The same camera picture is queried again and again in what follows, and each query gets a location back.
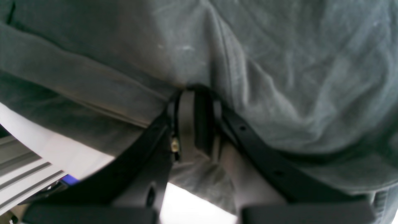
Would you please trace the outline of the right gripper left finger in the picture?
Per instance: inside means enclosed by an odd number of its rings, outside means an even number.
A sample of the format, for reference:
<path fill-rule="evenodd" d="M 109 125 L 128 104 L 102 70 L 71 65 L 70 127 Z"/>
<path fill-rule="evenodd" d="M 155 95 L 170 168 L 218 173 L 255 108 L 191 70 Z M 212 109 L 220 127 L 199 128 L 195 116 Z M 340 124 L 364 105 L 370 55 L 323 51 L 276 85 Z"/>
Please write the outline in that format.
<path fill-rule="evenodd" d="M 174 96 L 161 115 L 113 162 L 82 182 L 33 203 L 24 224 L 158 224 L 172 166 L 191 161 L 178 130 L 194 93 Z"/>

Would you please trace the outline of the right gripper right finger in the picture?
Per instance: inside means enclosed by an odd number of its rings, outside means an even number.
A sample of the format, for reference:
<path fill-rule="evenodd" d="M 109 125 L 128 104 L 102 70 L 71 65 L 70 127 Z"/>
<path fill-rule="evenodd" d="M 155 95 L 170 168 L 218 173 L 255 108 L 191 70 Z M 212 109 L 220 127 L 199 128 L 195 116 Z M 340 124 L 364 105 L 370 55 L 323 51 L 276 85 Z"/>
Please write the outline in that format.
<path fill-rule="evenodd" d="M 195 146 L 230 177 L 241 224 L 371 224 L 372 206 L 305 174 L 207 87 L 194 88 Z"/>

